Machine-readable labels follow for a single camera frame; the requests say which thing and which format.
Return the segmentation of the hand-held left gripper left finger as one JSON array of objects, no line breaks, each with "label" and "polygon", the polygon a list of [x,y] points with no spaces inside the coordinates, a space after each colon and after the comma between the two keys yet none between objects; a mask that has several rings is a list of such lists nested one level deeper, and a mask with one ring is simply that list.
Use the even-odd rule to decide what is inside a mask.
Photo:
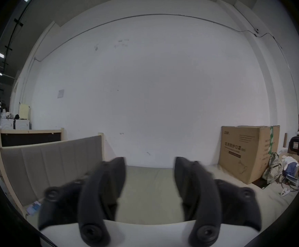
[{"label": "hand-held left gripper left finger", "polygon": [[100,162],[84,179],[47,188],[38,216],[39,231],[77,223],[88,246],[108,246],[111,237],[104,220],[115,221],[125,179],[125,158],[117,157]]}]

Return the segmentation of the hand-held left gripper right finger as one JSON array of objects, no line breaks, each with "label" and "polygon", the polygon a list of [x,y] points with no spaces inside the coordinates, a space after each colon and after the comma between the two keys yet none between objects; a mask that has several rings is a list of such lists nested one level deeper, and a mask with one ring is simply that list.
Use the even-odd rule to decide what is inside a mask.
[{"label": "hand-held left gripper right finger", "polygon": [[195,221],[188,236],[193,247],[217,242],[221,225],[262,229],[255,192],[222,179],[214,179],[198,161],[175,158],[175,183],[182,199],[185,221]]}]

